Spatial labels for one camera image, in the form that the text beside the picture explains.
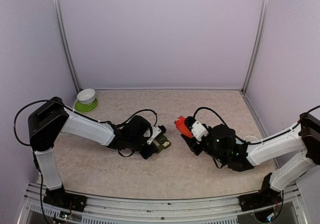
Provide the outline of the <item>green weekly pill organizer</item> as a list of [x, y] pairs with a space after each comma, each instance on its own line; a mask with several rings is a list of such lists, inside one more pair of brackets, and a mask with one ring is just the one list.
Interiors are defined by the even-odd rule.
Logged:
[[171, 142], [164, 135], [159, 135], [154, 139], [154, 144], [157, 147], [157, 154], [160, 154], [163, 150], [169, 148], [171, 146]]

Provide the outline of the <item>red pill bottle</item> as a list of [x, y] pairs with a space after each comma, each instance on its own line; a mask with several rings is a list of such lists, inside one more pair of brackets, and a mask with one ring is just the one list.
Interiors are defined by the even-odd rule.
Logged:
[[188, 137], [188, 138], [193, 138], [193, 134], [190, 132], [190, 130], [187, 128], [187, 126], [185, 125], [185, 120], [186, 118], [183, 116], [178, 117], [175, 121], [175, 127], [177, 128], [177, 130], [184, 136]]

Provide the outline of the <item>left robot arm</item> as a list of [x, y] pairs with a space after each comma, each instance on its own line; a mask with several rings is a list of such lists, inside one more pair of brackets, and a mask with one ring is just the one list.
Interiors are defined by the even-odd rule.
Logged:
[[78, 113], [59, 97], [43, 100], [42, 103], [28, 117], [29, 143], [43, 181], [51, 191], [49, 195], [59, 206], [65, 206], [70, 201], [69, 193], [63, 190], [53, 149], [60, 134], [78, 136], [118, 152], [128, 149], [148, 159], [157, 151], [154, 140], [166, 132], [165, 127], [151, 125], [139, 113], [133, 114], [124, 123], [113, 124]]

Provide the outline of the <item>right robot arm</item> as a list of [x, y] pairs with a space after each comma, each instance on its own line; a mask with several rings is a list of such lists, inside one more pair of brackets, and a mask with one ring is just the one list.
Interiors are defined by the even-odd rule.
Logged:
[[225, 123], [210, 127], [188, 116], [183, 120], [188, 132], [181, 136], [195, 155], [205, 152], [217, 168], [227, 166], [237, 172], [251, 170], [270, 159], [295, 152], [285, 165], [264, 178], [255, 200], [266, 206], [275, 198], [275, 192], [284, 190], [288, 184], [319, 165], [319, 122], [309, 113], [303, 113], [291, 127], [251, 143], [239, 140], [235, 130]]

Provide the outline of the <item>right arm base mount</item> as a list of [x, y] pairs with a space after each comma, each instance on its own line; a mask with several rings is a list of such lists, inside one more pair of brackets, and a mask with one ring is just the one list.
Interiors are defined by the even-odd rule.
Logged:
[[283, 200], [282, 192], [271, 189], [269, 184], [258, 192], [240, 195], [238, 198], [242, 211], [270, 206]]

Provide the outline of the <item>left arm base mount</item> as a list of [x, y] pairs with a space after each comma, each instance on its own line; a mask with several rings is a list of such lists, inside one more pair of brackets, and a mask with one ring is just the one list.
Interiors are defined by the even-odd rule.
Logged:
[[80, 194], [66, 192], [64, 186], [60, 188], [45, 191], [43, 198], [45, 204], [68, 209], [71, 211], [84, 212], [87, 197]]

